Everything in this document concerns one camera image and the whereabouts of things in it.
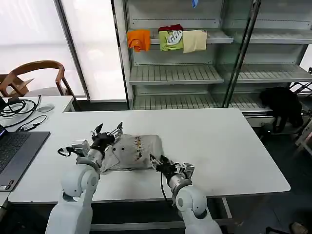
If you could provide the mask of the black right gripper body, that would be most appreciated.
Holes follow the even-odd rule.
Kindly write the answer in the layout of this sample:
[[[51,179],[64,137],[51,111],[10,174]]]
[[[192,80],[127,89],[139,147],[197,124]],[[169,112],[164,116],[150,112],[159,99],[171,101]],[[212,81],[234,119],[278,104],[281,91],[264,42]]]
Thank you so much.
[[[171,175],[176,172],[176,166],[174,164],[164,163],[157,165],[156,170],[164,175]]]

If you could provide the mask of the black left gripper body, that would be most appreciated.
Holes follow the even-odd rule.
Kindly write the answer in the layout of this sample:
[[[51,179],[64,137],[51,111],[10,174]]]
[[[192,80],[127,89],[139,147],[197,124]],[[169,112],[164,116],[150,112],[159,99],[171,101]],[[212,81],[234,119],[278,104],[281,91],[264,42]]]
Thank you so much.
[[[105,150],[109,145],[113,144],[115,137],[108,135],[107,133],[99,133],[92,136],[93,144],[90,146],[91,149]]]

